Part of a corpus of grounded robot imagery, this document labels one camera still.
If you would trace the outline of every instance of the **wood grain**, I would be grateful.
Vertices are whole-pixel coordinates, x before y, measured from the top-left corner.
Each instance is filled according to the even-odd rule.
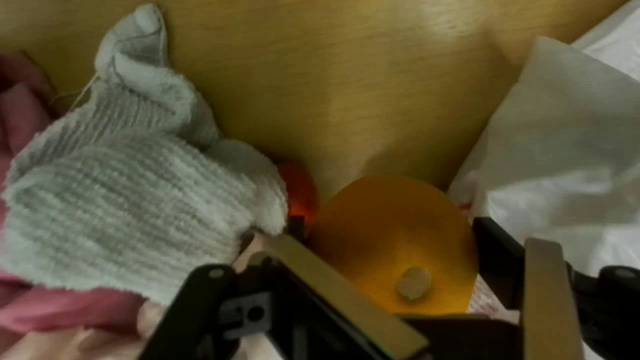
[[[60,88],[140,0],[0,0],[0,45]],[[536,36],[575,40],[622,0],[161,0],[172,59],[223,128],[310,166],[322,198],[362,174],[446,185]]]

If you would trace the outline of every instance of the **pink cloth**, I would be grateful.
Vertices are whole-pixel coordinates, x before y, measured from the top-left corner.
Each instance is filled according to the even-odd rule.
[[[12,158],[53,122],[47,105],[53,98],[55,88],[41,68],[22,53],[0,53],[3,187]],[[0,228],[5,215],[6,208],[0,202]],[[0,270],[0,346],[6,348],[28,331],[77,325],[135,334],[140,305],[142,297],[136,294],[43,288]]]

